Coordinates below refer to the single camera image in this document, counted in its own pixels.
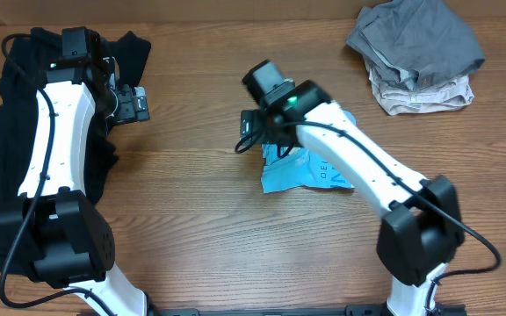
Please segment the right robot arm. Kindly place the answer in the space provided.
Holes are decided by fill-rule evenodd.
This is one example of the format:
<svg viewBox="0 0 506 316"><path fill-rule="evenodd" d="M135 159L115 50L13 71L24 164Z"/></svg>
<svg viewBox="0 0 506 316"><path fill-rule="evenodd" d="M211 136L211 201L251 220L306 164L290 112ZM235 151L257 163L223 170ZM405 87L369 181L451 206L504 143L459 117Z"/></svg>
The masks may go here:
<svg viewBox="0 0 506 316"><path fill-rule="evenodd" d="M458 195L444 176L428 180L362 133L340 104L306 80L287 79L265 60L242 79L258 107L242 112L238 152L256 143L300 145L318 154L363 195L380 220L377 253L393 277L387 301L348 305L348 315L464 315L434 300L437 277L464 241Z"/></svg>

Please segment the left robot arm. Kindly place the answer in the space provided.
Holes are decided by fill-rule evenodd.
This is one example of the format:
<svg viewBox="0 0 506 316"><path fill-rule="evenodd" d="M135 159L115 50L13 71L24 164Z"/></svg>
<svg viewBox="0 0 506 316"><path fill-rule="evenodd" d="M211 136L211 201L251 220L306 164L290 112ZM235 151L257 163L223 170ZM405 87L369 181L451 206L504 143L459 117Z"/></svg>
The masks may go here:
<svg viewBox="0 0 506 316"><path fill-rule="evenodd" d="M17 262L32 282L56 290L36 305L76 294L98 315L155 314L148 294L116 264L112 229L85 193L91 127L108 133L149 118L146 91L118 83L117 62L106 47L84 26L63 30L61 56L34 86L31 159L17 196L0 213L0 228L12 240L0 276L0 299L9 307L24 307L5 294L11 263Z"/></svg>

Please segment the light blue t-shirt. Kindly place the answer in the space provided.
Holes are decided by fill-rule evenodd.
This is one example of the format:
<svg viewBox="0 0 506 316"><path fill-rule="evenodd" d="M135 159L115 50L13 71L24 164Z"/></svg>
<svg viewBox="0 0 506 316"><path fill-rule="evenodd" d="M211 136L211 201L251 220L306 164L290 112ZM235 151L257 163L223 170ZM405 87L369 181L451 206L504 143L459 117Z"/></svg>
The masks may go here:
<svg viewBox="0 0 506 316"><path fill-rule="evenodd" d="M353 189L353 185L329 163L304 147L294 147L284 158L278 158L278 153L285 152L284 147L278 150L277 145L263 144L262 150L265 165L261 185L264 193L301 186L324 190Z"/></svg>

